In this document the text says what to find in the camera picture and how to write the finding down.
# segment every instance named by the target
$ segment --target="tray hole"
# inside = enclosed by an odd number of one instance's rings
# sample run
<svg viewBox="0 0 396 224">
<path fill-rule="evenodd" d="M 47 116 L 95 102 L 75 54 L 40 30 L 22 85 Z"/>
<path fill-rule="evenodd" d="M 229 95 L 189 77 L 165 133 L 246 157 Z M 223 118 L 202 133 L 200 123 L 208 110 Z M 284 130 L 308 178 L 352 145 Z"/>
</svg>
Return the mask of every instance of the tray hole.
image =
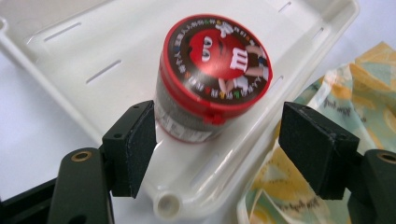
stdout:
<svg viewBox="0 0 396 224">
<path fill-rule="evenodd" d="M 283 6 L 278 12 L 284 12 L 289 6 L 291 5 L 291 2 L 288 2 L 285 6 Z"/>
<path fill-rule="evenodd" d="M 166 194 L 158 201 L 158 214 L 165 219 L 174 218 L 180 211 L 180 201 L 176 195 Z"/>
<path fill-rule="evenodd" d="M 98 73 L 96 73 L 95 75 L 93 75 L 92 77 L 88 78 L 87 81 L 85 82 L 86 84 L 89 84 L 90 82 L 92 82 L 94 79 L 98 78 L 99 76 L 103 75 L 104 73 L 106 73 L 108 70 L 112 69 L 113 67 L 117 66 L 118 64 L 120 64 L 122 62 L 122 60 L 116 60 L 114 63 L 111 63 L 109 66 L 105 67 L 104 69 L 102 69 L 101 71 L 99 71 Z"/>
<path fill-rule="evenodd" d="M 312 39 L 318 39 L 318 37 L 323 34 L 324 28 L 320 27 L 320 29 L 314 34 L 314 36 L 312 37 Z"/>
<path fill-rule="evenodd" d="M 70 26 L 68 26 L 68 27 L 66 27 L 66 28 L 64 28 L 64 29 L 62 29 L 61 31 L 59 31 L 59 32 L 57 32 L 57 33 L 55 33 L 55 34 L 46 37 L 46 38 L 44 39 L 44 42 L 47 42 L 47 41 L 49 41 L 49 40 L 51 40 L 51 39 L 53 39 L 53 38 L 55 38 L 55 37 L 57 37 L 57 36 L 59 36 L 59 35 L 62 35 L 62 34 L 64 34 L 64 33 L 66 33 L 67 31 L 70 31 L 70 30 L 72 30 L 72 29 L 74 29 L 74 28 L 76 28 L 76 27 L 78 27 L 78 26 L 80 26 L 80 25 L 81 25 L 81 22 L 77 22 L 77 23 L 75 23 L 75 24 L 73 24 L 73 25 L 70 25 Z"/>
</svg>

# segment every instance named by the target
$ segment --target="white table surface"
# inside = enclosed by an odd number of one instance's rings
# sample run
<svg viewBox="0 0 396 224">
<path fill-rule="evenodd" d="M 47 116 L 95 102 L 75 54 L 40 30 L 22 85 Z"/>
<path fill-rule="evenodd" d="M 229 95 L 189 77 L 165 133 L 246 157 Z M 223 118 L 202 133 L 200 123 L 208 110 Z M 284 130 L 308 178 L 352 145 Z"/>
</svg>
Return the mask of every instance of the white table surface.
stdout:
<svg viewBox="0 0 396 224">
<path fill-rule="evenodd" d="M 310 82 L 339 64 L 352 62 L 380 41 L 396 49 L 396 1 L 360 0 L 361 13 L 319 64 Z M 54 178 L 64 155 L 99 147 L 24 70 L 0 52 L 0 197 L 11 198 Z M 177 223 L 236 222 L 235 193 L 217 213 Z M 114 198 L 116 223 L 162 223 L 149 196 Z"/>
</svg>

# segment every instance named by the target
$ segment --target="white plastic tray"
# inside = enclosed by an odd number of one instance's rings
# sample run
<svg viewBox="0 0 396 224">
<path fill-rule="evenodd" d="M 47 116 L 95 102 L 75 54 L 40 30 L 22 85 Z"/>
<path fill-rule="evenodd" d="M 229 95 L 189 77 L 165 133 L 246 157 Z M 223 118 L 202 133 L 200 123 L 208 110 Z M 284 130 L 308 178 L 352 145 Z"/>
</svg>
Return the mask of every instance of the white plastic tray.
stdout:
<svg viewBox="0 0 396 224">
<path fill-rule="evenodd" d="M 271 89 L 214 141 L 157 128 L 143 187 L 164 219 L 215 212 L 271 139 L 292 100 L 359 12 L 354 0 L 0 1 L 0 49 L 25 67 L 98 143 L 131 105 L 152 99 L 168 30 L 198 13 L 244 24 L 266 47 Z"/>
</svg>

